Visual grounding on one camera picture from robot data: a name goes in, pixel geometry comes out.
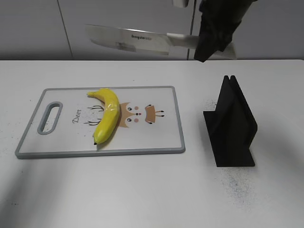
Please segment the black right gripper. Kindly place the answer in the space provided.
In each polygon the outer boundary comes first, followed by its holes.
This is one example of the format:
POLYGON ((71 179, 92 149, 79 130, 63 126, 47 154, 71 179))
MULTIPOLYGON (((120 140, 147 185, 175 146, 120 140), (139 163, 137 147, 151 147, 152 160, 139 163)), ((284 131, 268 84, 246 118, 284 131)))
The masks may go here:
POLYGON ((205 62, 215 52, 223 52, 251 4, 250 0, 203 0, 199 5, 201 24, 194 59, 205 62))

